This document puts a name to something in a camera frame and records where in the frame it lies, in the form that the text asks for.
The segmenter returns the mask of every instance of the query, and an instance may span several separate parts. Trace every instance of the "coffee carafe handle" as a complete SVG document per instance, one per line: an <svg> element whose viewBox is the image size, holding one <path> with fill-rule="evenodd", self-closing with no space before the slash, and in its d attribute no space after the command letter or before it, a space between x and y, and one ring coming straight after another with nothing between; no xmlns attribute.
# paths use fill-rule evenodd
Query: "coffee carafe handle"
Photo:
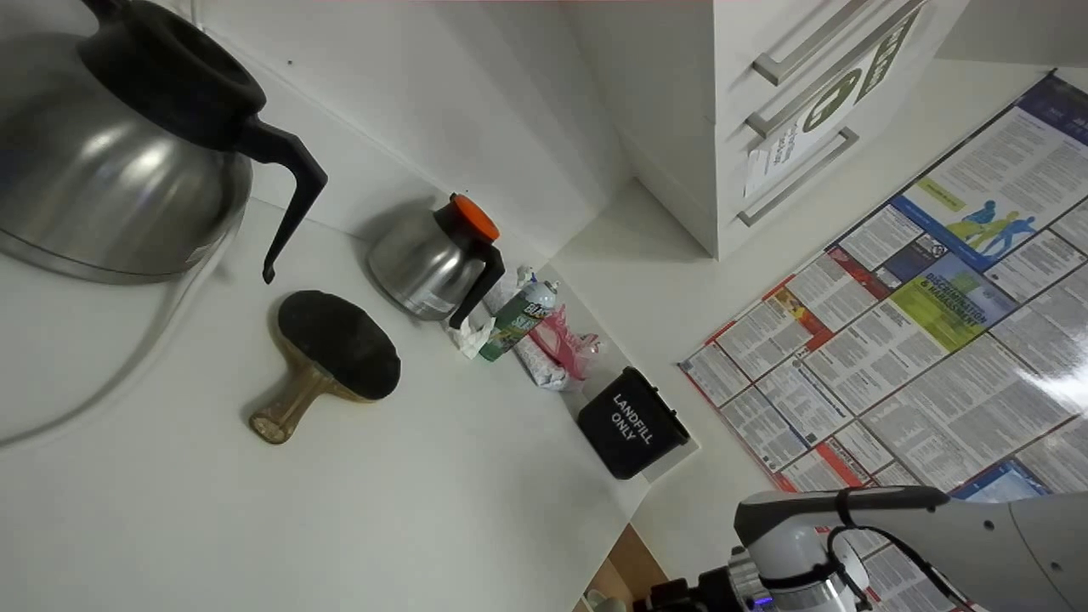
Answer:
<svg viewBox="0 0 1088 612"><path fill-rule="evenodd" d="M328 170L310 157L300 137L284 133L257 115L242 122L235 149L260 162L284 162L297 176L297 195L263 265L263 279L273 282L284 244L297 234L316 195L328 187Z"/></svg>
<svg viewBox="0 0 1088 612"><path fill-rule="evenodd" d="M499 248L478 242L474 248L478 258L484 258L484 271L469 287L466 299L454 309L449 327L460 331L466 316L478 309L478 302L503 279L507 265Z"/></svg>
<svg viewBox="0 0 1088 612"><path fill-rule="evenodd" d="M127 0L81 0L98 22L109 22Z"/></svg>

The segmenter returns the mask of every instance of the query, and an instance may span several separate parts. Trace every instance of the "kettle lid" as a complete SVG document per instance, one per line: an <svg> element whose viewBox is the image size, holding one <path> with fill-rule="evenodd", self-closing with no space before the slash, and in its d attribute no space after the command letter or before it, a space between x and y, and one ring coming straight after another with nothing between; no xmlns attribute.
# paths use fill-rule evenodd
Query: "kettle lid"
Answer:
<svg viewBox="0 0 1088 612"><path fill-rule="evenodd" d="M478 237L484 237L484 242L496 242L499 237L496 221L489 221L486 212L474 199L454 195L449 204Z"/></svg>
<svg viewBox="0 0 1088 612"><path fill-rule="evenodd" d="M114 95L184 140L235 149L265 91L223 44L157 4L86 4L98 32L80 57Z"/></svg>

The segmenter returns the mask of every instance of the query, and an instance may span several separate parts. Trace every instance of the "paddle handle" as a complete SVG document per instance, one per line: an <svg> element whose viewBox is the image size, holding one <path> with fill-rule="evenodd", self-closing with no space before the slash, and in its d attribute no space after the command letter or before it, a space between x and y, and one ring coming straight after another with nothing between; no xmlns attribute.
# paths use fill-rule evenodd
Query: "paddle handle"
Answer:
<svg viewBox="0 0 1088 612"><path fill-rule="evenodd" d="M250 414L250 430L265 439L268 446L284 446L300 430L308 408L316 395L331 389L331 379L316 366L297 366L293 381L284 395L275 395L268 404L263 404L257 414Z"/></svg>

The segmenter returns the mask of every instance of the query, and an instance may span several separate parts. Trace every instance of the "white cabinet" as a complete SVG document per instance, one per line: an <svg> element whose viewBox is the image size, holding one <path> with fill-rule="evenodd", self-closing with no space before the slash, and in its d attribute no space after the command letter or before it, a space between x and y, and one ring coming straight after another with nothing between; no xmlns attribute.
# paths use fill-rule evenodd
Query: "white cabinet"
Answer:
<svg viewBox="0 0 1088 612"><path fill-rule="evenodd" d="M640 180L722 255L873 140L965 0L567 4Z"/></svg>

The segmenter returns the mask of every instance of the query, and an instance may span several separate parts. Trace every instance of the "small metal kettle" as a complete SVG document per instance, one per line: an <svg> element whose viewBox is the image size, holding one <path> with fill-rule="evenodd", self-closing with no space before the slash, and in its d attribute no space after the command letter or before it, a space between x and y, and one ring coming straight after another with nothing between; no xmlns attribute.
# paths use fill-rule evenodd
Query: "small metal kettle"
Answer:
<svg viewBox="0 0 1088 612"><path fill-rule="evenodd" d="M421 319L449 316L463 327L474 306L507 271L492 242L499 228L486 212L454 195L439 212L412 212L370 248L370 276Z"/></svg>
<svg viewBox="0 0 1088 612"><path fill-rule="evenodd" d="M86 6L86 41L0 44L0 248L81 279L172 279L242 221L253 157L297 176L273 282L328 175L260 120L260 81L197 29L146 0Z"/></svg>

